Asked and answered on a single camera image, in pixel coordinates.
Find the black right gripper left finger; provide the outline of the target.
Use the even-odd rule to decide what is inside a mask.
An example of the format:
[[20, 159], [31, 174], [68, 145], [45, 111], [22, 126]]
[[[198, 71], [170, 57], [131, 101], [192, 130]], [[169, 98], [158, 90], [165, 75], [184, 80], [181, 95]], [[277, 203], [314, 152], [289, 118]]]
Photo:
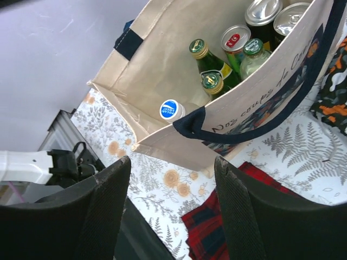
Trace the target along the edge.
[[130, 175], [124, 156], [35, 203], [1, 206], [1, 259], [113, 259]]

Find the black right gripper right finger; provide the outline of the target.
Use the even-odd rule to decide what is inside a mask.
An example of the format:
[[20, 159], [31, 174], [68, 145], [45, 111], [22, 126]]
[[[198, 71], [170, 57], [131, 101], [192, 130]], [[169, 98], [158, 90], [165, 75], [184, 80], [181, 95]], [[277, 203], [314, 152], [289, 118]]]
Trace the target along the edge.
[[346, 204], [282, 193], [223, 157], [214, 162], [230, 259], [346, 259]]

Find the blue cap Pocari bottle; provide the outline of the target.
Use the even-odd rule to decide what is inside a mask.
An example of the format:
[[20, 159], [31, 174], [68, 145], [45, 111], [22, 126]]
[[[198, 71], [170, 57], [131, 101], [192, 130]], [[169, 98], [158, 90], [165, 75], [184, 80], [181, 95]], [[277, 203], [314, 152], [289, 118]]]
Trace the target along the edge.
[[169, 124], [187, 116], [193, 111], [204, 107], [195, 103], [179, 103], [175, 99], [165, 100], [159, 107], [159, 116]]

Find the green Perrier bottle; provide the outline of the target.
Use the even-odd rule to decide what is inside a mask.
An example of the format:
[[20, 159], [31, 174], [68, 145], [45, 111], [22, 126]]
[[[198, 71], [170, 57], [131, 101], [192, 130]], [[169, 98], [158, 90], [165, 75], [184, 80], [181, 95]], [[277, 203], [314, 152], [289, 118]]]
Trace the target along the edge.
[[195, 39], [189, 45], [189, 51], [197, 62], [198, 72], [203, 78], [208, 73], [218, 73], [224, 83], [231, 88], [240, 83], [240, 78], [234, 69], [222, 59], [215, 56], [203, 39]]
[[202, 87], [210, 96], [211, 101], [219, 98], [232, 88], [228, 86], [219, 73], [208, 72], [202, 78]]

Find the beige canvas tote bag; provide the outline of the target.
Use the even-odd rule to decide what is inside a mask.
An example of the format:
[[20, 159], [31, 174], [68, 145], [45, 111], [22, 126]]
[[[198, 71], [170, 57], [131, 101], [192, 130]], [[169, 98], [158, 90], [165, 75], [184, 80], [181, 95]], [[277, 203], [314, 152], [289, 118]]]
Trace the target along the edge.
[[[224, 58], [221, 37], [245, 23], [251, 1], [149, 1], [92, 80], [134, 133], [133, 150], [213, 173], [217, 156], [277, 128], [329, 65], [342, 36], [346, 1], [312, 1], [271, 57], [247, 80], [211, 101], [189, 44], [203, 39]], [[201, 107], [168, 123], [168, 99]]]

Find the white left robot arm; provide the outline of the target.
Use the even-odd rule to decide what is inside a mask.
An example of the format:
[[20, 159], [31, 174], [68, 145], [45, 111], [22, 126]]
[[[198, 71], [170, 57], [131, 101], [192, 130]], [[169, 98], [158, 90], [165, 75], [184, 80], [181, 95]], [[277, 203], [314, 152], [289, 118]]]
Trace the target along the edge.
[[65, 189], [104, 168], [84, 141], [77, 142], [71, 151], [1, 151], [1, 205], [10, 205], [13, 196], [24, 202], [24, 193], [30, 184]]

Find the red plaid skirt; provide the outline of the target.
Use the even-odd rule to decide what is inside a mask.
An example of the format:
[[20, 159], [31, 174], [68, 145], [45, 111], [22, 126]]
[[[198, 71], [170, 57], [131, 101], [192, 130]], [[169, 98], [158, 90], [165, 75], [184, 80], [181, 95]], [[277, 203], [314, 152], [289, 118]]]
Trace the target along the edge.
[[[270, 186], [282, 193], [301, 197], [297, 193], [282, 186], [264, 171], [250, 162], [244, 162], [240, 167], [246, 175]], [[226, 239], [222, 226], [220, 204], [214, 189], [209, 198], [196, 209], [181, 217], [188, 230], [189, 256], [195, 260], [229, 259]]]

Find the floral tablecloth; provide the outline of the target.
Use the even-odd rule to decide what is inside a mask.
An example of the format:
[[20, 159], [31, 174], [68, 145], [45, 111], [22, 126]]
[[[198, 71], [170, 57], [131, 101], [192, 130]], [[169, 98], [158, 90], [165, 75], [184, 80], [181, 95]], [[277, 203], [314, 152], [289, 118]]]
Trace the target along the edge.
[[[241, 146], [231, 163], [250, 162], [304, 198], [334, 205], [346, 201], [346, 137], [320, 127], [311, 116], [309, 109], [319, 89], [314, 86], [278, 128]], [[130, 157], [128, 197], [163, 242], [169, 257], [188, 259], [188, 235], [181, 216], [209, 197], [214, 179], [134, 152], [130, 128], [94, 89], [72, 122], [105, 166], [122, 156]]]

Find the orange black patterned garment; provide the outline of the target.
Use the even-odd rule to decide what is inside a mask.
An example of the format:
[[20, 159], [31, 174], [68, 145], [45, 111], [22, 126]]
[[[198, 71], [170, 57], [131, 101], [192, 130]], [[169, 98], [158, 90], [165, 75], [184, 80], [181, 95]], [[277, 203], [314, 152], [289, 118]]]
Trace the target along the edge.
[[329, 64], [310, 111], [315, 118], [346, 135], [346, 39]]

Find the silver top can left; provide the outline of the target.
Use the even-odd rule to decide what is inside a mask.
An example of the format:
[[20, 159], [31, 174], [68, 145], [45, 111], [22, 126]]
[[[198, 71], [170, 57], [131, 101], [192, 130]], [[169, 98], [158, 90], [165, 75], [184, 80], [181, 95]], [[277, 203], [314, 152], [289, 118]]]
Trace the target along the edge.
[[274, 20], [283, 9], [280, 0], [256, 0], [245, 11], [245, 21], [252, 38], [260, 39], [266, 50], [276, 48]]

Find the silver can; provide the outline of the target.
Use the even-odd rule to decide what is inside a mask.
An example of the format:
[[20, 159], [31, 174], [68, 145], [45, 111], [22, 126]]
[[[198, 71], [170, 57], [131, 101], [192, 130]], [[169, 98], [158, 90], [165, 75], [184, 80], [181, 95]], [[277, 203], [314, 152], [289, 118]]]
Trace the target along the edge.
[[291, 4], [280, 11], [273, 23], [277, 46], [293, 30], [309, 6], [309, 3], [299, 2]]
[[260, 39], [266, 50], [276, 48], [274, 20], [283, 9], [280, 0], [256, 0], [245, 11], [245, 21], [252, 38]]

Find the silver top can right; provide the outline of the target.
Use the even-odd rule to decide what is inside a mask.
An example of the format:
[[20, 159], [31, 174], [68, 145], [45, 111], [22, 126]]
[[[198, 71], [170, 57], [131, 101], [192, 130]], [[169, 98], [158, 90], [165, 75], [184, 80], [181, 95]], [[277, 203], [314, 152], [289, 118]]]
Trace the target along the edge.
[[309, 3], [299, 2], [291, 4], [280, 11], [273, 23], [277, 46], [293, 30], [309, 6]]

